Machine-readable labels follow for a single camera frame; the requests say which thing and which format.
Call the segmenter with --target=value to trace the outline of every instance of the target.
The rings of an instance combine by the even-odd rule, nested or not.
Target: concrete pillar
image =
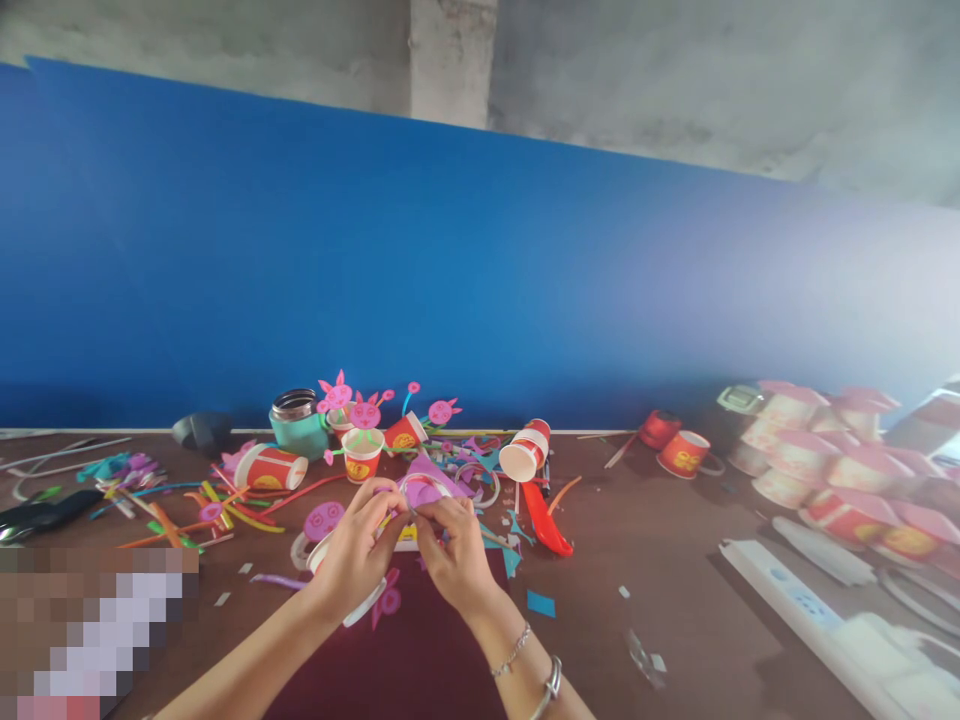
[[[410,116],[487,127],[497,0],[411,0]]]

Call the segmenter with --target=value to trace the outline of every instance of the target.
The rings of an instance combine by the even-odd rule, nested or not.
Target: concrete wall
[[[408,0],[0,0],[0,62],[39,55],[356,110],[410,108]]]
[[[955,0],[512,0],[490,126],[960,207]]]

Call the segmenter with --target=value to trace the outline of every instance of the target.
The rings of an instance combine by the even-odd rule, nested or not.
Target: thermos
[[[273,401],[270,424],[281,450],[317,460],[330,447],[330,439],[317,412],[317,394],[297,388]]]

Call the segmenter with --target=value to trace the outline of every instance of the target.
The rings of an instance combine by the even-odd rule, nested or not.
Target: dark red paper
[[[417,562],[393,556],[401,605],[340,627],[290,679],[265,720],[458,718],[506,720],[486,659],[459,614]],[[493,576],[507,587],[500,550],[487,550]]]

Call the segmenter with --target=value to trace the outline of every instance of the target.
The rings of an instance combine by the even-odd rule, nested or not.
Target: person's left hand
[[[374,494],[379,488],[385,489]],[[400,514],[377,539],[377,528],[391,510]],[[317,574],[300,591],[311,614],[339,624],[366,600],[386,574],[397,539],[409,520],[407,501],[393,480],[365,481],[333,531]]]

